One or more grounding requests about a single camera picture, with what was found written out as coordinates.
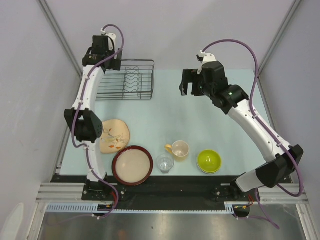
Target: dish rack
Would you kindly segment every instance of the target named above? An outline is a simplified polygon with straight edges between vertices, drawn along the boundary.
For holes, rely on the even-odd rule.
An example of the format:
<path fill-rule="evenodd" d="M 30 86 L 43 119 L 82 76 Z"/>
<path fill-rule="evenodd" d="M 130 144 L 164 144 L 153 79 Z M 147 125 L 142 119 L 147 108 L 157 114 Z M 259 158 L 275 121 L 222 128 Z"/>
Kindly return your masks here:
<path fill-rule="evenodd" d="M 122 60 L 120 71 L 105 72 L 96 100 L 151 100 L 154 78 L 153 60 Z"/>

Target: mug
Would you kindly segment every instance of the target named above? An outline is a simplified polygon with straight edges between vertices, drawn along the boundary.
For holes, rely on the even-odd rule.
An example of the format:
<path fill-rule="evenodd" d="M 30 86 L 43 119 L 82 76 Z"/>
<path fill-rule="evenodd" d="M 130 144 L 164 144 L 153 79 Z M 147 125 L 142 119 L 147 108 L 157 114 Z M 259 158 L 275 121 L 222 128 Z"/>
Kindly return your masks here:
<path fill-rule="evenodd" d="M 176 161 L 183 161 L 187 158 L 189 153 L 189 145 L 185 141 L 176 141 L 174 144 L 166 144 L 165 150 L 173 155 Z"/>

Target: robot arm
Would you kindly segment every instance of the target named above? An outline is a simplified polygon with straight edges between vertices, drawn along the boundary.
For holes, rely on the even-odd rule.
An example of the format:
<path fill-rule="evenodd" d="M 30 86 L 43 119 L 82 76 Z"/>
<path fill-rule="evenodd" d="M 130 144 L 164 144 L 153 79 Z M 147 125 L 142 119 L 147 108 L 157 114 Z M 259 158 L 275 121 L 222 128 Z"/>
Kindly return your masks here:
<path fill-rule="evenodd" d="M 106 70 L 120 70 L 122 51 L 111 58 L 116 51 L 116 35 L 105 33 L 93 36 L 92 46 L 87 50 L 82 59 L 83 74 L 78 95 L 71 109 L 64 111 L 64 118 L 70 131 L 74 125 L 74 136 L 81 142 L 84 152 L 88 150 L 90 165 L 100 179 L 105 179 L 106 171 L 101 160 L 99 140 L 103 132 L 103 124 L 94 113 L 98 87 Z M 106 58 L 111 58 L 96 66 Z M 98 178 L 88 169 L 87 179 L 98 182 Z"/>
<path fill-rule="evenodd" d="M 225 69 L 213 54 L 200 51 L 197 58 L 201 61 L 199 69 L 183 70 L 182 83 L 179 87 L 181 95 L 187 95 L 188 84 L 192 83 L 192 95 L 209 97 L 217 108 L 243 128 L 260 150 L 266 164 L 239 176 L 234 184 L 242 192 L 261 186 L 273 188 L 281 179 L 295 170 L 289 156 L 280 145 L 289 151 L 297 164 L 304 153 L 302 148 L 299 145 L 292 147 L 260 116 L 261 121 L 278 137 L 280 143 L 272 139 L 267 130 L 257 121 L 256 117 L 259 113 L 254 107 L 255 114 L 252 114 L 248 95 L 240 86 L 228 84 Z"/>

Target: glass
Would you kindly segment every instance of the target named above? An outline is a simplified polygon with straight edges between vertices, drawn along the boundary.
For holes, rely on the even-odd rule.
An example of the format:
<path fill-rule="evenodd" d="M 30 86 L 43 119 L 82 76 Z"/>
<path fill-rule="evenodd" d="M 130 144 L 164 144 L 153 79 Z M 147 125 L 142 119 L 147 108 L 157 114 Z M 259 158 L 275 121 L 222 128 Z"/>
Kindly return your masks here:
<path fill-rule="evenodd" d="M 156 166 L 163 174 L 169 173 L 174 165 L 175 161 L 169 154 L 162 154 L 156 158 Z"/>

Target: yellow-green bowl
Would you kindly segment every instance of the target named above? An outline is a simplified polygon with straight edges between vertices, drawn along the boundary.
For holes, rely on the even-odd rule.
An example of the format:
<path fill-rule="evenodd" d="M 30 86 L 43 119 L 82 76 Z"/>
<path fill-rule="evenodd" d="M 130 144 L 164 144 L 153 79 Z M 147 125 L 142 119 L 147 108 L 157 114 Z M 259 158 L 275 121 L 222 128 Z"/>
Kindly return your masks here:
<path fill-rule="evenodd" d="M 211 149 L 206 149 L 200 152 L 196 163 L 200 170 L 205 174 L 216 173 L 222 165 L 220 155 Z"/>

